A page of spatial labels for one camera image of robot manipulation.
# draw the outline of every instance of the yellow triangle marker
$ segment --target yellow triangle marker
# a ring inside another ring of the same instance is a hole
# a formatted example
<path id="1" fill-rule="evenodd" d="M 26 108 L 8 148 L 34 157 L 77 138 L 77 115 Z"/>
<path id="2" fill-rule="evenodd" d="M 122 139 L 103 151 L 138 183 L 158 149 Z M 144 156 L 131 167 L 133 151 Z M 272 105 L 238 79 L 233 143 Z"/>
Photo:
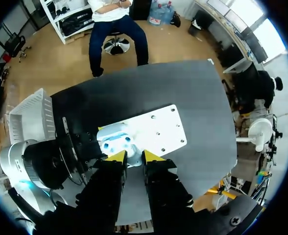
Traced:
<path id="1" fill-rule="evenodd" d="M 110 158 L 105 159 L 105 161 L 117 161 L 117 162 L 123 163 L 124 156 L 125 156 L 126 154 L 127 154 L 126 151 L 123 150 L 123 151 L 121 151 L 121 152 L 119 152 L 119 153 L 111 156 Z"/>
<path id="2" fill-rule="evenodd" d="M 152 162 L 153 160 L 156 160 L 156 161 L 165 161 L 165 159 L 161 158 L 161 157 L 158 157 L 156 156 L 155 154 L 147 151 L 147 150 L 144 150 L 144 154 L 145 154 L 145 159 L 146 159 L 146 162 Z"/>

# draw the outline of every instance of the person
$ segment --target person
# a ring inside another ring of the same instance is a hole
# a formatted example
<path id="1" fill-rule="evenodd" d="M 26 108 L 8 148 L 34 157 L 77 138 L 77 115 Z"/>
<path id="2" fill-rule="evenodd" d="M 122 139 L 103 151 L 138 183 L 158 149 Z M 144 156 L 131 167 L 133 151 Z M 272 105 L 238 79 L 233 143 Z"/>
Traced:
<path id="1" fill-rule="evenodd" d="M 263 99 L 265 101 L 264 106 L 266 109 L 270 109 L 274 91 L 282 91 L 283 83 L 280 77 L 270 77 L 267 71 L 259 70 L 259 78 L 254 79 L 252 92 L 255 99 Z"/>
<path id="2" fill-rule="evenodd" d="M 135 44 L 138 66 L 148 64 L 148 47 L 144 31 L 129 17 L 133 0 L 88 0 L 95 22 L 90 38 L 90 66 L 94 77 L 103 74 L 101 52 L 105 38 L 115 28 L 128 35 Z"/>

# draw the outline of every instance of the blue jeans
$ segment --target blue jeans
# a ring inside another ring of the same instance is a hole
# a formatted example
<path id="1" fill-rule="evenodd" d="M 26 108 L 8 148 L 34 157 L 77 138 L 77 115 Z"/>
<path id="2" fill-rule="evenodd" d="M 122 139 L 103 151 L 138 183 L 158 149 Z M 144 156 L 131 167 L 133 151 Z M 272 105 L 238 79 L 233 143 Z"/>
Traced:
<path id="1" fill-rule="evenodd" d="M 135 44 L 138 66 L 148 64 L 148 47 L 144 31 L 129 16 L 112 22 L 95 22 L 90 38 L 90 66 L 94 77 L 101 76 L 104 69 L 100 67 L 102 45 L 105 38 L 115 28 L 128 35 Z"/>

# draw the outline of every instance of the red object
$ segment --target red object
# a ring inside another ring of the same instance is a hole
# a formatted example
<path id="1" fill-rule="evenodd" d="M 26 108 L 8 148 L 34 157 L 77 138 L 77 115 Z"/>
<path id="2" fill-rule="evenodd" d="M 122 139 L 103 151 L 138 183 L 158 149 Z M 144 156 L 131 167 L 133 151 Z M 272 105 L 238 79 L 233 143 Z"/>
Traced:
<path id="1" fill-rule="evenodd" d="M 3 59 L 6 63 L 8 63 L 8 62 L 11 60 L 11 57 L 10 57 L 10 55 L 5 54 L 5 55 L 3 55 L 2 59 Z"/>

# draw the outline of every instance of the white t-shirt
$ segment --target white t-shirt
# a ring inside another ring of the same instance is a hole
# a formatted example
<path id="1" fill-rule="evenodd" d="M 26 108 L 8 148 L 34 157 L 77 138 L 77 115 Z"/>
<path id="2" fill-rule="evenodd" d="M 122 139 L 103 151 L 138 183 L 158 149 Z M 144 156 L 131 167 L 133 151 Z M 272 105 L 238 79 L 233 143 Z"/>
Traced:
<path id="1" fill-rule="evenodd" d="M 117 8 L 115 10 L 106 12 L 104 14 L 97 13 L 96 11 L 103 6 L 110 5 L 113 3 L 117 3 L 119 0 L 88 0 L 88 3 L 91 6 L 93 11 L 92 19 L 94 22 L 111 22 L 116 21 L 124 17 L 125 15 L 129 15 L 129 7 L 128 8 Z"/>

